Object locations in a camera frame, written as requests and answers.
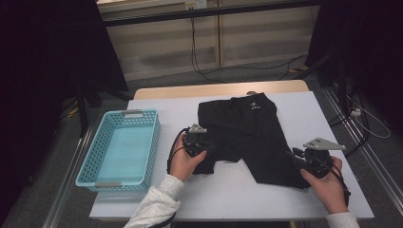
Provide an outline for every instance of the person's right hand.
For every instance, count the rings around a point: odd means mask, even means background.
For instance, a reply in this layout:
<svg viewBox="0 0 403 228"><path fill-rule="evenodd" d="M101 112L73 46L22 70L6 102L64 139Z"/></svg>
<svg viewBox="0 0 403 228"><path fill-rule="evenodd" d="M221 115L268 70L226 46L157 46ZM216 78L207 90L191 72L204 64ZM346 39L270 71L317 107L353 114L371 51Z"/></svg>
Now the person's right hand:
<svg viewBox="0 0 403 228"><path fill-rule="evenodd" d="M332 159L334 165L341 171L341 160L333 156ZM334 174L329 172L324 178L318 179L305 169L301 169L300 173L312 185L329 214L349 211L344 201L343 187Z"/></svg>

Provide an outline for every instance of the hand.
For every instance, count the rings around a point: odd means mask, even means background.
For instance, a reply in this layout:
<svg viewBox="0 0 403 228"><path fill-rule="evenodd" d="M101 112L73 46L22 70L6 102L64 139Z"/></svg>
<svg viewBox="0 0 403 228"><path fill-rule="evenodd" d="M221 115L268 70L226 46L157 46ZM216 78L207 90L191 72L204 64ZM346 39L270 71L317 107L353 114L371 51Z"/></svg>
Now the hand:
<svg viewBox="0 0 403 228"><path fill-rule="evenodd" d="M202 162L207 155L206 151L198 156L191 158L183 148L183 134L176 141L174 151L176 154L172 158L170 174L177 179L185 182L186 179L195 171L196 166Z"/></svg>
<svg viewBox="0 0 403 228"><path fill-rule="evenodd" d="M333 156L332 159L334 165L341 171L341 160ZM349 211L344 201L343 187L334 174L329 172L324 178L317 179L305 169L301 169L300 173L312 185L317 193L317 197L325 205L329 214Z"/></svg>

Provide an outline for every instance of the wall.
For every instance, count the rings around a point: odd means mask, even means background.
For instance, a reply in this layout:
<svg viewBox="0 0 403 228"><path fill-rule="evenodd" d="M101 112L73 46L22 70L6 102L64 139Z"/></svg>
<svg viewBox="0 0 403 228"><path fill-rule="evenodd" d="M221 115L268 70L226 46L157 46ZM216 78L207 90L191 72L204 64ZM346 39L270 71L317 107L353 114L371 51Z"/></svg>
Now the wall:
<svg viewBox="0 0 403 228"><path fill-rule="evenodd" d="M210 0L209 8L268 1ZM100 0L103 18L184 10L184 1ZM318 7L195 18L200 69L293 58L308 52ZM194 70L190 19L107 28L127 81Z"/></svg>

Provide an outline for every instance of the white sleeve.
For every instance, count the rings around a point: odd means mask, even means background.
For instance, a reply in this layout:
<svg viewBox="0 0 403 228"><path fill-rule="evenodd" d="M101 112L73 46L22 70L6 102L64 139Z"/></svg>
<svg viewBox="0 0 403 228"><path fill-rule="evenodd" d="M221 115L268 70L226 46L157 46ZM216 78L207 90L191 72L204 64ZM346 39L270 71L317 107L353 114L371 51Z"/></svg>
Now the white sleeve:
<svg viewBox="0 0 403 228"><path fill-rule="evenodd" d="M159 188L150 187L125 228L149 227L170 219L181 206L175 199L183 186L181 180L165 175Z"/></svg>
<svg viewBox="0 0 403 228"><path fill-rule="evenodd" d="M326 217L331 228L359 228L356 215L351 212L336 213Z"/></svg>

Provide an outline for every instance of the basket handle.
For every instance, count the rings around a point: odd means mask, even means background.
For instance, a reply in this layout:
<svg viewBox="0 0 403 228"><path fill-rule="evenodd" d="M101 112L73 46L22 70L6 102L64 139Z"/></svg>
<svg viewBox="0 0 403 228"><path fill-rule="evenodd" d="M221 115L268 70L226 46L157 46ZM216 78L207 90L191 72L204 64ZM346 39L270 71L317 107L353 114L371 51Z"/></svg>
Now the basket handle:
<svg viewBox="0 0 403 228"><path fill-rule="evenodd" d="M141 118L143 116L141 109L122 110L121 113L125 118Z"/></svg>
<svg viewBox="0 0 403 228"><path fill-rule="evenodd" d="M129 109L129 110L122 110L122 114L143 114L141 109Z"/></svg>
<svg viewBox="0 0 403 228"><path fill-rule="evenodd" d="M121 182L95 182L95 187L122 187Z"/></svg>

